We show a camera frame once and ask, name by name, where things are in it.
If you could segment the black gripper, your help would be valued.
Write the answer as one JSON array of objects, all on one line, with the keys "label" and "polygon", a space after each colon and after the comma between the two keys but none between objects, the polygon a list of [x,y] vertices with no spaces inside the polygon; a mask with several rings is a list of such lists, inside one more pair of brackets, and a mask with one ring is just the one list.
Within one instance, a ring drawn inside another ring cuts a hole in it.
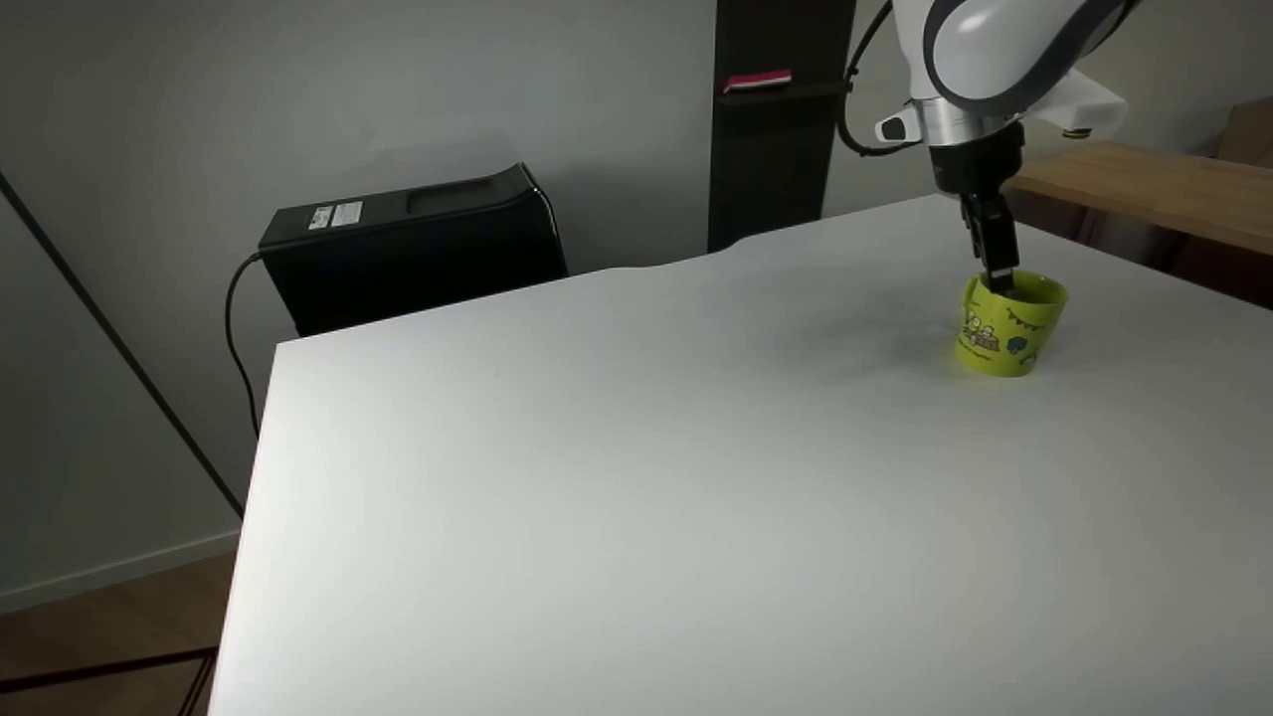
[{"label": "black gripper", "polygon": [[973,254],[985,263],[985,285],[1002,295],[1018,283],[1018,238],[1013,216],[1002,200],[1002,184],[1021,165],[1021,128],[1006,124],[1002,129],[963,144],[934,148],[934,184],[957,200],[963,224],[971,231]]}]

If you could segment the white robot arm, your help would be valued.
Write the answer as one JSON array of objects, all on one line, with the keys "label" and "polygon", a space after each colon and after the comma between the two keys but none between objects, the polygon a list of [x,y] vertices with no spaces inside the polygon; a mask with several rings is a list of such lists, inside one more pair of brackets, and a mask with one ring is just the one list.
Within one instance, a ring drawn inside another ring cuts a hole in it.
[{"label": "white robot arm", "polygon": [[1125,103],[1079,63],[1137,0],[887,0],[908,58],[908,99],[876,124],[891,151],[924,148],[957,200],[981,283],[1013,285],[1018,238],[1002,184],[1018,176],[1024,115],[1104,129]]}]

